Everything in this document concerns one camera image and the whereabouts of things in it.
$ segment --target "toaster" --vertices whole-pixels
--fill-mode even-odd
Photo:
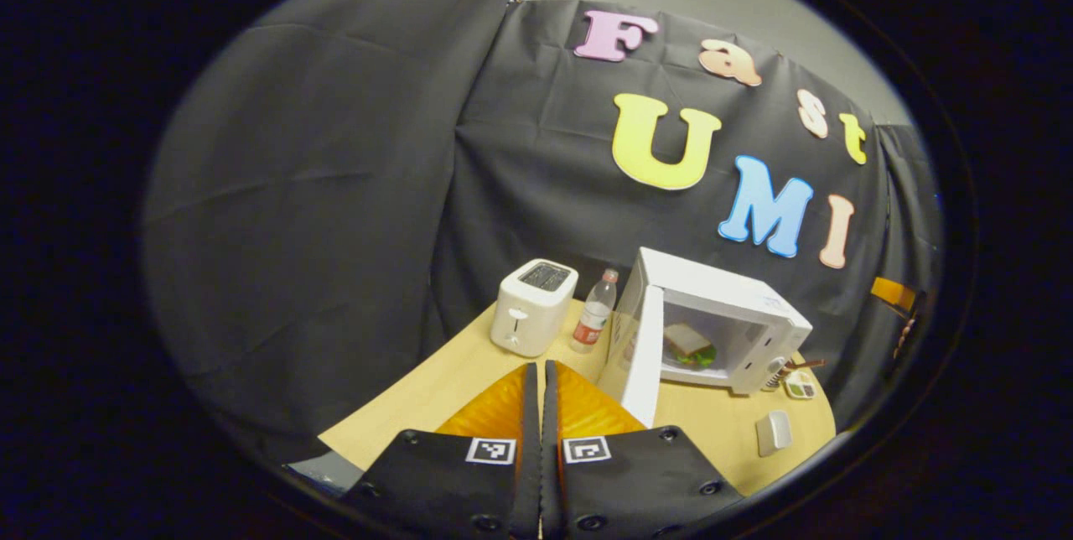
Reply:
[[[547,351],[562,329],[577,272],[559,262],[535,259],[499,283],[491,342],[526,357]]]

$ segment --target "foam letter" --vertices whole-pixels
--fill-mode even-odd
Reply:
[[[761,159],[740,155],[734,165],[741,172],[738,193],[731,217],[719,224],[723,238],[745,242],[749,237],[746,221],[752,217],[752,242],[760,245],[778,225],[767,242],[767,250],[777,256],[792,258],[797,254],[797,235],[800,233],[805,205],[812,199],[812,187],[804,180],[791,178],[778,199],[771,190],[771,174]]]
[[[605,59],[608,62],[621,62],[626,53],[618,49],[622,42],[627,49],[637,49],[645,32],[659,32],[660,25],[651,17],[627,16],[624,13],[600,12],[590,10],[585,13],[589,17],[589,34],[585,43],[574,48],[576,56],[582,58]]]
[[[812,92],[805,89],[797,90],[797,114],[802,117],[805,129],[812,132],[820,140],[827,137],[827,119],[824,119],[826,111],[820,98],[812,96]]]
[[[756,64],[747,50],[730,42],[703,40],[701,67],[720,77],[736,78],[747,86],[759,86],[762,78],[756,74]]]
[[[618,93],[615,105],[619,113],[611,149],[622,173],[664,190],[685,190],[701,181],[708,169],[711,134],[723,127],[720,119],[709,113],[682,108],[679,115],[689,125],[686,152],[681,161],[668,165],[652,157],[656,120],[666,115],[667,105],[636,93]]]
[[[861,123],[857,122],[857,118],[853,115],[847,115],[842,113],[838,116],[842,120],[842,125],[846,125],[846,150],[850,154],[850,158],[854,159],[858,165],[863,165],[868,161],[865,151],[861,149],[861,143],[867,140],[865,135],[865,130],[861,128]]]
[[[846,267],[846,235],[850,230],[850,217],[853,216],[853,203],[838,193],[827,196],[831,205],[831,231],[827,233],[827,246],[820,251],[820,261],[827,267],[842,269]]]

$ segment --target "plastic bottle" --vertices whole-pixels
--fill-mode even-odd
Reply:
[[[603,331],[607,318],[611,317],[611,310],[615,307],[615,298],[618,296],[616,282],[618,282],[618,272],[608,267],[604,271],[603,279],[589,291],[582,319],[577,322],[574,337],[570,341],[574,351],[589,353],[597,345],[600,332]]]

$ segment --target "table surface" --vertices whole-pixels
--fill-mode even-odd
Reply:
[[[321,434],[320,439],[362,470],[407,428],[431,432],[475,395],[514,368],[538,363],[538,399],[543,414],[545,360],[557,360],[596,382],[607,356],[608,324],[596,349],[580,354],[569,346],[583,303],[570,304],[559,336],[540,357],[523,357],[491,342],[493,304],[469,326],[376,399]],[[794,353],[794,361],[802,362]],[[655,426],[677,425],[743,495],[774,482],[835,437],[835,418],[819,381],[815,398],[793,399],[783,388],[739,396],[724,388],[660,382]],[[756,421],[771,410],[790,418],[793,442],[762,457]]]

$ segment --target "screw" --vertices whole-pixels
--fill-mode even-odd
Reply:
[[[369,498],[380,498],[383,495],[380,492],[380,488],[377,487],[377,484],[372,483],[371,481],[364,481],[358,483],[357,491],[359,491],[362,495],[368,496]]]
[[[681,525],[667,525],[666,527],[656,529],[656,534],[652,534],[652,538],[658,538],[664,534],[671,534],[672,531],[678,531],[679,529],[681,529]]]
[[[496,531],[503,525],[499,523],[498,519],[491,515],[473,515],[470,521],[473,522],[473,527],[481,531]]]
[[[583,531],[596,531],[607,525],[607,517],[602,515],[586,515],[577,520],[577,529]]]
[[[701,494],[705,496],[711,496],[712,494],[719,492],[722,488],[723,488],[723,482],[718,480],[709,481],[708,483],[705,483],[704,485],[701,486]]]

